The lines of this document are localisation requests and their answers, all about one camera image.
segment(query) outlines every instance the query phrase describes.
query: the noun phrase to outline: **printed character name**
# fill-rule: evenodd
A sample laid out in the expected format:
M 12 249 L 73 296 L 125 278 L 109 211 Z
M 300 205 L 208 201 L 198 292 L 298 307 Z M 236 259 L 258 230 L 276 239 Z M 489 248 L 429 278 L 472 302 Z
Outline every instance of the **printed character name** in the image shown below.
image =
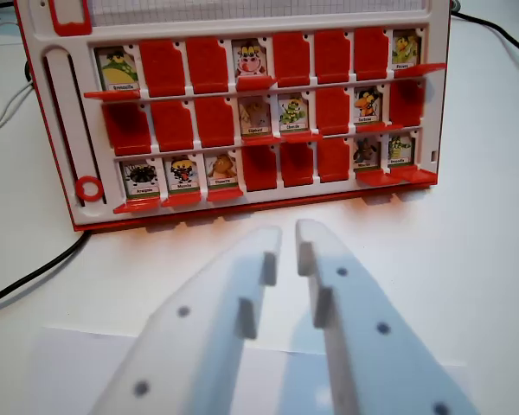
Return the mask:
M 112 85 L 114 90 L 134 89 L 131 84 L 129 85 Z
M 266 130 L 266 127 L 260 127 L 260 128 L 248 128 L 248 132 L 263 132 Z

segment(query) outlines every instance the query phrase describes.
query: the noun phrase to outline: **cartoon monster card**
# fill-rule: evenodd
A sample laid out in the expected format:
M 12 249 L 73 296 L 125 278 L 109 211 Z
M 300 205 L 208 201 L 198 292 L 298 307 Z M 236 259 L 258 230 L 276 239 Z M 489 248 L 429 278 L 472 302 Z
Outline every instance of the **cartoon monster card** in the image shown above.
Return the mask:
M 382 120 L 382 95 L 376 86 L 355 88 L 352 112 L 356 125 L 377 123 Z
M 127 199 L 159 196 L 156 168 L 144 161 L 121 163 Z
M 208 153 L 204 156 L 209 188 L 238 187 L 236 160 L 228 151 Z
M 354 170 L 379 169 L 381 167 L 381 143 L 376 137 L 354 139 Z
M 408 134 L 390 136 L 388 141 L 388 166 L 406 166 L 413 164 L 415 140 Z
M 122 46 L 96 48 L 96 62 L 104 91 L 138 89 L 137 66 Z
M 415 29 L 395 30 L 392 44 L 392 69 L 405 69 L 420 63 L 421 38 Z
M 234 77 L 267 75 L 267 55 L 257 39 L 233 41 Z
M 243 137 L 260 136 L 271 133 L 271 113 L 269 104 L 263 97 L 239 99 L 240 134 Z
M 281 132 L 308 130 L 308 103 L 301 93 L 279 95 L 279 129 Z
M 165 173 L 170 195 L 200 189 L 196 163 L 189 160 L 187 156 L 177 156 L 166 160 Z

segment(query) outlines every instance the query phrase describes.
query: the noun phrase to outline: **green character picture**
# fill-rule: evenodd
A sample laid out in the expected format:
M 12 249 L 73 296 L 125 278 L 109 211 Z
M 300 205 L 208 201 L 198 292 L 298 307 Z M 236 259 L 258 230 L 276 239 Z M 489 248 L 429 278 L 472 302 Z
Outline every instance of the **green character picture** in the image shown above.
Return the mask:
M 392 69 L 405 69 L 420 63 L 421 39 L 415 29 L 395 30 L 392 48 Z
M 391 136 L 388 141 L 388 165 L 406 166 L 413 164 L 415 141 L 409 135 Z
M 308 105 L 299 93 L 279 95 L 279 129 L 286 131 L 308 130 Z
M 98 63 L 102 88 L 106 91 L 127 91 L 138 89 L 137 67 L 132 56 L 122 46 L 97 48 Z

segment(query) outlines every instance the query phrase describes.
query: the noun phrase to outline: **screw hole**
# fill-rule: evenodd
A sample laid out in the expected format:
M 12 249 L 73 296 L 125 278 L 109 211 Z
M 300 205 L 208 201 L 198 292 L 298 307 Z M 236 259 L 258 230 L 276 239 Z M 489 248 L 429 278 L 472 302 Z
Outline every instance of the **screw hole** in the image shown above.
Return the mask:
M 377 324 L 377 330 L 379 330 L 379 333 L 381 333 L 382 335 L 387 335 L 388 333 L 390 333 L 390 326 L 388 326 L 388 324 L 386 324 L 385 322 L 380 322 L 379 324 Z
M 150 391 L 150 385 L 146 380 L 140 380 L 135 384 L 133 392 L 137 398 L 144 396 Z
M 443 404 L 441 402 L 436 404 L 434 406 L 433 410 L 434 410 L 434 413 L 436 413 L 436 415 L 448 415 L 450 413 L 448 406 L 446 406 L 445 404 Z
M 179 307 L 179 310 L 176 311 L 179 317 L 186 317 L 190 314 L 190 308 L 184 305 L 183 307 Z

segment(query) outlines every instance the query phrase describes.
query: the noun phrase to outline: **yellow character picture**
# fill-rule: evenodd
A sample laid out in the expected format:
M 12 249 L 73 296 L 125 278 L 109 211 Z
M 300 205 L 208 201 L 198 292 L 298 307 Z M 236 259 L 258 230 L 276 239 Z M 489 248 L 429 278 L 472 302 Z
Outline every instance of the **yellow character picture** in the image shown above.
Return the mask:
M 421 39 L 415 29 L 395 30 L 393 40 L 393 69 L 405 69 L 419 64 Z
M 137 67 L 122 46 L 96 49 L 102 88 L 106 91 L 138 89 Z

